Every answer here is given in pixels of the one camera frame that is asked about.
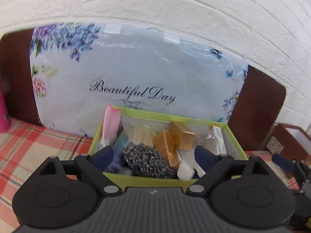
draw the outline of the dark brown headboard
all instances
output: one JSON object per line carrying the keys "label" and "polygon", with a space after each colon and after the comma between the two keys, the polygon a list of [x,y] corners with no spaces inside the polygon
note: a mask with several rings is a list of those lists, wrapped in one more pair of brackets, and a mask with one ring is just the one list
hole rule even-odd
{"label": "dark brown headboard", "polygon": [[[13,32],[0,40],[0,70],[9,115],[41,125],[31,84],[29,47],[33,29]],[[285,87],[249,67],[229,127],[241,147],[258,150],[285,100]]]}

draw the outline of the pink rose print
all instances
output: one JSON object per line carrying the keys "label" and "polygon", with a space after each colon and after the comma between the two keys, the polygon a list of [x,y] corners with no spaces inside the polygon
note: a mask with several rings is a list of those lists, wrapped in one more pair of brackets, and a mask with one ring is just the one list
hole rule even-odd
{"label": "pink rose print", "polygon": [[47,93],[47,88],[44,86],[44,82],[42,79],[33,78],[32,86],[37,96],[44,97]]}

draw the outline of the pink sponge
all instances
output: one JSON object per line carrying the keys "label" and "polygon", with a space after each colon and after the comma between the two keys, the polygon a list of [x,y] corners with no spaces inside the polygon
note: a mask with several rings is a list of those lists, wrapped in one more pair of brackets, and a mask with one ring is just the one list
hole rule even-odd
{"label": "pink sponge", "polygon": [[103,124],[103,135],[100,141],[103,146],[113,145],[116,141],[120,121],[121,110],[113,109],[110,105],[107,105]]}

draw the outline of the red plaid fabric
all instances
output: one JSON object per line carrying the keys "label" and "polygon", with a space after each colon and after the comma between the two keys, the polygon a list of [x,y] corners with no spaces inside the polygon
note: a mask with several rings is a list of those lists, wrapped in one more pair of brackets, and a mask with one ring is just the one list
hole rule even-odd
{"label": "red plaid fabric", "polygon": [[12,119],[10,130],[0,134],[0,233],[10,233],[19,226],[12,210],[12,198],[48,156],[70,160],[87,153],[91,143],[88,137]]}
{"label": "red plaid fabric", "polygon": [[271,160],[272,154],[269,151],[245,151],[247,157],[252,155],[257,155],[261,157],[265,163],[270,166],[270,168],[279,176],[279,178],[286,184],[286,186],[290,189],[299,189],[299,186],[295,180],[295,178],[291,178],[290,180],[285,175],[284,171],[276,164],[274,164]]}

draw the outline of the screw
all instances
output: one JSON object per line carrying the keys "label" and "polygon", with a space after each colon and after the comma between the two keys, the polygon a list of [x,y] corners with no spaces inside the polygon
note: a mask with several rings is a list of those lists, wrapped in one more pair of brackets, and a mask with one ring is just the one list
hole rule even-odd
{"label": "screw", "polygon": [[201,185],[192,185],[189,187],[189,190],[193,193],[202,193],[204,191],[204,187]]}
{"label": "screw", "polygon": [[106,186],[104,191],[108,194],[114,194],[119,191],[119,188],[117,186]]}

